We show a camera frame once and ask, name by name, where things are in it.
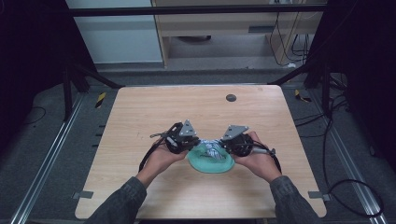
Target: sleeve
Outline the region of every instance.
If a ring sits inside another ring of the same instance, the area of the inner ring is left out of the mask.
[[[276,203],[277,223],[321,223],[314,209],[287,176],[273,180],[270,188]]]
[[[132,177],[112,193],[84,223],[134,223],[137,211],[146,196],[146,188],[137,178]]]

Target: wooden table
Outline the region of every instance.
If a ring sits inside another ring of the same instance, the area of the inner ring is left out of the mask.
[[[226,100],[236,95],[235,102]],[[87,218],[116,189],[137,174],[139,163],[155,139],[189,119],[201,139],[217,139],[229,124],[247,125],[276,149],[282,171],[320,217],[321,199],[309,199],[318,186],[310,169],[282,90],[278,86],[133,87],[119,90],[100,146],[80,198],[78,218]],[[260,218],[274,217],[269,185],[236,164],[225,174],[203,174],[187,159],[160,174],[148,188],[137,218]]]

